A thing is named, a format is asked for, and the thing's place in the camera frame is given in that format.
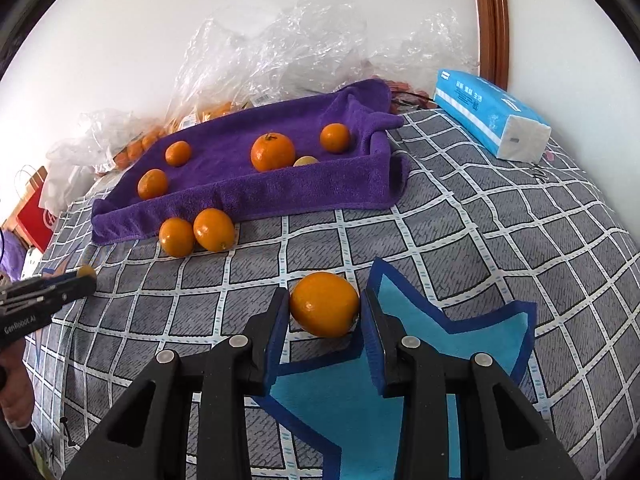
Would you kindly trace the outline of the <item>left hand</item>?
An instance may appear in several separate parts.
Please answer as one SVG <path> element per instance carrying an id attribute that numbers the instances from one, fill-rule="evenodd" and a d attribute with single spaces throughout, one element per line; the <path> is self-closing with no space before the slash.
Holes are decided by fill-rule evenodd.
<path id="1" fill-rule="evenodd" d="M 23 362 L 25 347 L 25 339 L 20 339 L 1 351 L 1 367 L 6 372 L 1 408 L 6 422 L 16 429 L 29 426 L 35 408 L 34 388 Z"/>

